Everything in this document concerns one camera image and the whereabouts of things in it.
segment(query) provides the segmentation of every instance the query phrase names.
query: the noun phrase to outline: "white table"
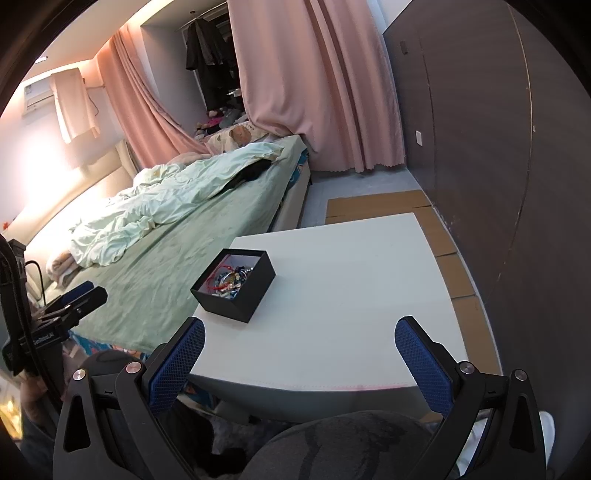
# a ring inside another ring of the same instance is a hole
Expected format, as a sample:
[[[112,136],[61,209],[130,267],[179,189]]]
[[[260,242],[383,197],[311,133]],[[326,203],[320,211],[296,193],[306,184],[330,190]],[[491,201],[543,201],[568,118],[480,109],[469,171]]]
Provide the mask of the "white table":
[[[394,344],[414,316],[457,361],[467,358],[447,288],[413,213],[236,238],[266,250],[277,276],[250,323],[206,312],[192,375],[263,418],[307,421],[427,404]]]

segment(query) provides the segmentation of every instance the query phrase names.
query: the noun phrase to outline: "dark brown wall panel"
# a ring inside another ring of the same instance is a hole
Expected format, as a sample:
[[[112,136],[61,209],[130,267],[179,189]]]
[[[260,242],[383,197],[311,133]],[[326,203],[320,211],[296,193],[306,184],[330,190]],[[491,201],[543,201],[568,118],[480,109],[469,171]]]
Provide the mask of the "dark brown wall panel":
[[[418,3],[411,3],[384,33],[400,103],[408,169],[432,202],[435,191],[433,113],[427,71],[413,17]],[[417,143],[421,132],[423,146]]]
[[[436,133],[436,205],[481,295],[515,232],[530,157],[530,95],[502,0],[425,1],[415,19]]]
[[[506,371],[530,374],[560,441],[560,473],[591,430],[591,99],[554,47],[515,14],[535,133],[515,244],[486,308]]]

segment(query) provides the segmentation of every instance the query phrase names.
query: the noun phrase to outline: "headboard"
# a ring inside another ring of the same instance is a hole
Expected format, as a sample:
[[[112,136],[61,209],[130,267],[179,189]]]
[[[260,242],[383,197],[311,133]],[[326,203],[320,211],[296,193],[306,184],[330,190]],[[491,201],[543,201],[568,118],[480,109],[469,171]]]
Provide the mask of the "headboard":
[[[68,228],[84,209],[132,186],[137,174],[132,158],[126,141],[119,142],[94,163],[70,171],[55,192],[27,205],[4,232],[7,240],[14,238],[27,246],[25,259],[39,263],[45,287],[51,283],[45,273],[47,260],[58,249],[67,247]],[[27,277],[30,292],[40,299],[41,284],[35,266],[27,267]]]

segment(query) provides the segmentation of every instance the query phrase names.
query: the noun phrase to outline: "pink curtain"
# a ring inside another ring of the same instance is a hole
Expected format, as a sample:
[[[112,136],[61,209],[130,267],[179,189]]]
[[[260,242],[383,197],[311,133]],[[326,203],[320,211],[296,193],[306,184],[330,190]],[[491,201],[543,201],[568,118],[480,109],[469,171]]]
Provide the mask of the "pink curtain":
[[[181,153],[210,153],[150,91],[127,25],[101,49],[98,62],[113,110],[142,168],[165,164]]]
[[[404,163],[398,102],[366,0],[229,0],[246,111],[300,134],[313,170]]]

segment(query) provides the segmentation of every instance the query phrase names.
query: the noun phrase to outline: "black box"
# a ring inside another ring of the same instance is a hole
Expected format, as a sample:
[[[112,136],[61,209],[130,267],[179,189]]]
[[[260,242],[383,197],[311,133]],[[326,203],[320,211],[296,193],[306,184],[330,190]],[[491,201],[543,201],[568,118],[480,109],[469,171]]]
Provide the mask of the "black box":
[[[254,267],[233,300],[208,293],[207,281],[220,269],[221,265],[228,264],[231,267]],[[225,248],[195,282],[191,293],[208,312],[248,323],[273,278],[275,278],[275,270],[267,252]]]

